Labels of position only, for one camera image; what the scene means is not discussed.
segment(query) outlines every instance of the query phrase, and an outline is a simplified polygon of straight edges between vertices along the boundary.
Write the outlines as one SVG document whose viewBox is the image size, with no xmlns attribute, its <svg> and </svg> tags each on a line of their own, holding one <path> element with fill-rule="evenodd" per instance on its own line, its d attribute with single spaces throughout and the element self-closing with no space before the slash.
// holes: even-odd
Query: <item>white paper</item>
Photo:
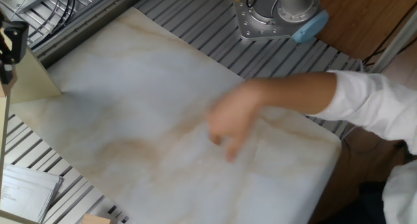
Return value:
<svg viewBox="0 0 417 224">
<path fill-rule="evenodd" d="M 0 209 L 37 222 L 52 193 L 53 190 L 48 188 L 4 176 Z"/>
<path fill-rule="evenodd" d="M 41 223 L 61 182 L 57 175 L 5 165 L 0 209 Z"/>
</svg>

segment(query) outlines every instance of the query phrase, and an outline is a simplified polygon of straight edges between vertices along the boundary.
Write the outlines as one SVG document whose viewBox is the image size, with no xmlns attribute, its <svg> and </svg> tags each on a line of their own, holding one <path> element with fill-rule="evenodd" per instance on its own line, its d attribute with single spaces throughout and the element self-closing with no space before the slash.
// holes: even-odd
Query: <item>hand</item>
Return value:
<svg viewBox="0 0 417 224">
<path fill-rule="evenodd" d="M 224 137 L 227 142 L 227 161 L 232 162 L 250 135 L 260 107 L 257 81 L 250 80 L 224 95 L 207 113 L 210 140 L 217 145 Z"/>
</svg>

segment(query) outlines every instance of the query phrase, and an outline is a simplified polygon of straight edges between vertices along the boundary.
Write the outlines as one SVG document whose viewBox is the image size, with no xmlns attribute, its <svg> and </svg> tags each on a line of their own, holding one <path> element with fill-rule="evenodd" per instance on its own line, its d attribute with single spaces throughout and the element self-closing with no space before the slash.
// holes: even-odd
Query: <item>wooden block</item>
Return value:
<svg viewBox="0 0 417 224">
<path fill-rule="evenodd" d="M 6 45 L 11 48 L 12 42 L 3 31 L 4 29 L 1 29 L 0 33 L 5 39 Z M 16 65 L 13 74 L 18 77 L 14 78 L 15 83 L 3 85 L 4 90 L 0 89 L 0 96 L 5 96 L 10 92 L 11 87 L 10 103 L 12 104 L 61 95 L 58 87 L 29 48 L 26 48 L 26 54 Z"/>
<path fill-rule="evenodd" d="M 111 224 L 111 220 L 90 214 L 84 214 L 81 224 Z"/>
</svg>

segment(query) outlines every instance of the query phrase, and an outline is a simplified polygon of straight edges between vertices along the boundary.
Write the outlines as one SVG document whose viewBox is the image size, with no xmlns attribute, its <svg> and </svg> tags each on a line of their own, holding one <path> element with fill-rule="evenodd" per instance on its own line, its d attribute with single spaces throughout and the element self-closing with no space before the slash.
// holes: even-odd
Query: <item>bolt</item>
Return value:
<svg viewBox="0 0 417 224">
<path fill-rule="evenodd" d="M 10 65 L 10 64 L 6 64 L 5 65 L 5 71 L 6 72 L 10 72 L 10 71 L 12 71 L 13 70 L 13 66 L 12 65 Z"/>
</svg>

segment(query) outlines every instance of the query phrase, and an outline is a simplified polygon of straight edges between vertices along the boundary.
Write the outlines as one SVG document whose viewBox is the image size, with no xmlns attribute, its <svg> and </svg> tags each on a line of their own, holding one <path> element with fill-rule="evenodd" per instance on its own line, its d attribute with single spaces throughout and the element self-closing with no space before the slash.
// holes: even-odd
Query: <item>wooden board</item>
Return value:
<svg viewBox="0 0 417 224">
<path fill-rule="evenodd" d="M 330 20 L 318 36 L 356 59 L 371 55 L 417 0 L 321 0 Z"/>
</svg>

